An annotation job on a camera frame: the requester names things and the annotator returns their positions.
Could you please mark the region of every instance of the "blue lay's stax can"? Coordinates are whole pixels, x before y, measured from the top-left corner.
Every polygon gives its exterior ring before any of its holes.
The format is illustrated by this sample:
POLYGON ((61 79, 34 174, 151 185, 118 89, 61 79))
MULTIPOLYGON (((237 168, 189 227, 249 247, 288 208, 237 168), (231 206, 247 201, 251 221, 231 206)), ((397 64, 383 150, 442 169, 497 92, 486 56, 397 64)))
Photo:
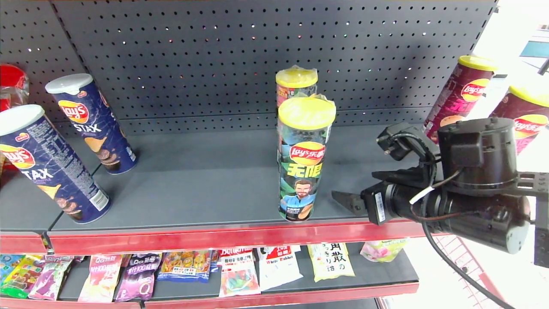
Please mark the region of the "blue lay's stax can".
POLYGON ((73 74, 50 81, 53 95, 72 125, 110 174, 122 174, 137 164, 126 135, 89 74, 73 74))
POLYGON ((0 151, 21 173, 77 223, 89 223, 110 208, 109 197, 39 105, 0 113, 0 151))

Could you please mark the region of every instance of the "lay's logo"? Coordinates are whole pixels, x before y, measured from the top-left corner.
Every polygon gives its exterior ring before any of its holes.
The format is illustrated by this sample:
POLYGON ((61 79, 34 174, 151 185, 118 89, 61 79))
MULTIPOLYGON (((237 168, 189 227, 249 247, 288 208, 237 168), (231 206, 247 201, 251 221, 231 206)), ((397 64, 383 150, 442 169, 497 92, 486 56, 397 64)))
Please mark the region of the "lay's logo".
POLYGON ((468 83, 461 90, 461 97, 467 102, 476 102, 482 94, 484 89, 488 86, 490 82, 487 78, 475 79, 472 82, 468 83))
POLYGON ((25 132, 21 132, 19 133, 18 136, 15 137, 15 141, 16 142, 22 142, 24 140, 28 140, 29 139, 29 134, 28 133, 25 133, 25 132))
POLYGON ((36 165, 36 161, 27 149, 0 144, 0 151, 18 169, 29 169, 36 165))
POLYGON ((326 146, 317 142, 301 142, 290 148, 290 159, 301 165, 316 165, 324 157, 326 146))
POLYGON ((67 100, 61 100, 58 104, 63 113, 65 113, 70 120, 76 123, 88 122, 89 111, 84 104, 67 100))
POLYGON ((520 140, 538 134, 547 125, 549 119, 545 115, 528 114, 516 118, 514 121, 514 137, 520 140))

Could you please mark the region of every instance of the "black cable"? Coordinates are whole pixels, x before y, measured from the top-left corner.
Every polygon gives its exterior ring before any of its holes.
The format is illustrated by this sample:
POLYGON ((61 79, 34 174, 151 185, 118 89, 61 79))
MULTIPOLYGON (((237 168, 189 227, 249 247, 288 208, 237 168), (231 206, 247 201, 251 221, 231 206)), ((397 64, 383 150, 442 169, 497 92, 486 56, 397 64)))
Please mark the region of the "black cable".
MULTIPOLYGON (((435 181, 436 172, 431 171, 430 179, 429 179, 429 185, 432 185, 435 181)), ((429 197, 429 193, 423 197, 422 203, 421 203, 421 209, 419 213, 423 216, 427 215, 427 199, 429 197)), ((467 283, 472 285, 475 289, 477 289, 479 292, 484 294, 488 299, 495 302, 498 306, 502 307, 503 309, 515 309, 508 303, 504 302, 503 300, 499 299, 496 295, 490 293, 488 290, 486 290, 484 287, 482 287, 480 284, 478 284, 473 278, 469 277, 463 270, 461 270, 450 258, 448 258, 444 252, 438 247, 438 245, 435 243, 435 240, 433 239, 433 236, 431 235, 431 232, 429 231, 429 228, 427 227, 427 223, 423 221, 421 223, 421 226, 423 227, 423 232, 425 233, 425 237, 433 247, 433 249, 438 253, 438 255, 450 266, 458 275, 460 275, 467 283)))

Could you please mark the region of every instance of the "lay's stax can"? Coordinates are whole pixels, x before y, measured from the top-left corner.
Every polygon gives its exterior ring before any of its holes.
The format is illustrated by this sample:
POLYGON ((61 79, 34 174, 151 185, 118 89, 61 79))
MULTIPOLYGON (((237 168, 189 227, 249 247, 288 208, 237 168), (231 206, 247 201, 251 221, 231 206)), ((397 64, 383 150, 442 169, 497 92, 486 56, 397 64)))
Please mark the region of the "lay's stax can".
POLYGON ((0 113, 0 151, 76 223, 104 215, 111 200, 35 104, 0 113))
POLYGON ((488 59, 461 56, 423 124, 427 137, 438 143, 440 127, 464 120, 481 98, 496 69, 496 64, 488 59))
POLYGON ((290 98, 278 108, 278 211, 288 221, 312 214, 334 119, 335 104, 322 95, 290 98))
POLYGON ((514 119, 517 153, 521 153, 547 125, 549 119, 547 85, 523 83, 509 86, 507 94, 490 117, 514 119))
POLYGON ((89 74, 72 74, 46 85, 61 110, 110 174, 122 174, 137 157, 109 104, 89 74))

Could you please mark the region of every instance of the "red lay's chip can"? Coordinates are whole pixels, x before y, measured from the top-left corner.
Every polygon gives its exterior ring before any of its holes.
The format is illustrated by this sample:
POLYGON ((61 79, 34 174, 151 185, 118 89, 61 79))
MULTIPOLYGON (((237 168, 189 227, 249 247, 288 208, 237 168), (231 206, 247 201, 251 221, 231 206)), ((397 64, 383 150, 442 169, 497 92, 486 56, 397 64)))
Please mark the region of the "red lay's chip can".
POLYGON ((511 85, 490 116, 514 119, 517 153, 521 153, 547 125, 549 90, 541 84, 511 85))
POLYGON ((461 56, 423 124, 423 131, 438 143, 440 127, 464 120, 494 76, 496 64, 475 56, 461 56))

